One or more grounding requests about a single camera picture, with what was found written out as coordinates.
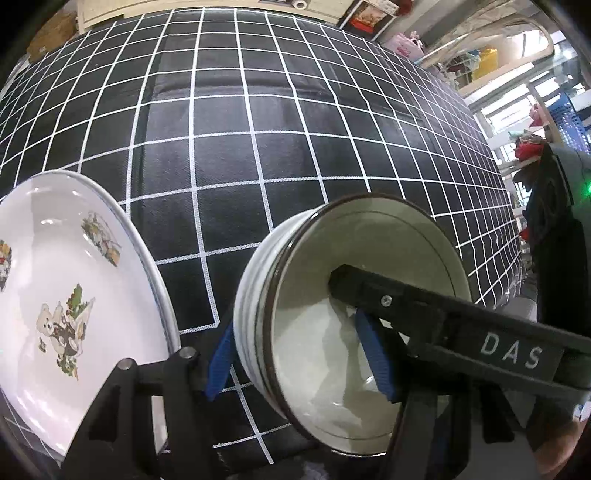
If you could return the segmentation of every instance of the roll of tape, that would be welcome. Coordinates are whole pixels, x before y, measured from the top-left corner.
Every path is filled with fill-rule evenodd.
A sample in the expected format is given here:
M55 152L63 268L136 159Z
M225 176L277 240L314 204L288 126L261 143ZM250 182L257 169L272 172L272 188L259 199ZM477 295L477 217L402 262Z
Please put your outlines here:
M296 10L305 10L308 8L308 2L306 0L292 0L291 4Z

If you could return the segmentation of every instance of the checkered tablecloth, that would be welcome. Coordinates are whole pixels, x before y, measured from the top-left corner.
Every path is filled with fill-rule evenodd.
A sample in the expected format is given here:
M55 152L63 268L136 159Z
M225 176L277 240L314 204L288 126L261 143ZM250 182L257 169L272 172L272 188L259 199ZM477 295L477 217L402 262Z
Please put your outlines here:
M273 227L351 193L401 196L435 218L481 305L502 303L520 268L508 194L462 99L379 45L304 18L199 8L97 27L15 79L0 101L0 158L0 198L62 168L119 202L184 345L217 326ZM59 462L0 408L21 443L57 459L36 462ZM212 426L229 471L312 445L239 365Z

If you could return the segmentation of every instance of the wooden cabinet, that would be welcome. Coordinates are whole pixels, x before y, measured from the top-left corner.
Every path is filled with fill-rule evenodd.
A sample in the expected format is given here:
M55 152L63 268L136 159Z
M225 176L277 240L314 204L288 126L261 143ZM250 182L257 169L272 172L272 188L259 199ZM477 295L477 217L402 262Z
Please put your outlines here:
M243 7L298 14L335 24L349 8L349 0L307 0L308 8L296 10L291 4L258 0L78 0L78 24L80 32L93 25L123 15L133 17L149 12L172 8Z

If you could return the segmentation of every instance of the white bowl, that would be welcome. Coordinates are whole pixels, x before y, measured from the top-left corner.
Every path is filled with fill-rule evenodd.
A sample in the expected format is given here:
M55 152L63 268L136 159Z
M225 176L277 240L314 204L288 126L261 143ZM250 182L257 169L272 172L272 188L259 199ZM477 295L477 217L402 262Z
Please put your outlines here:
M248 264L235 338L252 382L302 433L353 455L386 452L400 405L377 390L353 310L332 299L343 264L470 300L456 249L425 213L364 194L277 227Z
M174 311L125 212L82 175L50 171L20 184L0 205L0 240L0 386L65 455L120 359L146 364L180 348ZM159 447L161 399L153 413Z

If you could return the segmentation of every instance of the cartoon print on plate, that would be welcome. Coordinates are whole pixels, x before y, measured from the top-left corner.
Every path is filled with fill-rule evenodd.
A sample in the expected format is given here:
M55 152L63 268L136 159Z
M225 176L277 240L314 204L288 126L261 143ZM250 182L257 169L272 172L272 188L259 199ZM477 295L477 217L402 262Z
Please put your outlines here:
M113 240L109 226L100 215L89 212L88 217L82 219L82 229L103 257L116 267L119 263L121 246Z
M0 291L4 291L12 263L12 248L0 240Z
M82 287L76 285L74 292L67 300L67 310L60 302L53 313L49 305L41 305L41 312L37 317L37 330L45 335L57 353L57 366L69 377L78 380L76 359L82 354L82 341L86 335L86 325L95 300L82 302ZM39 337L39 350L47 352L47 345Z

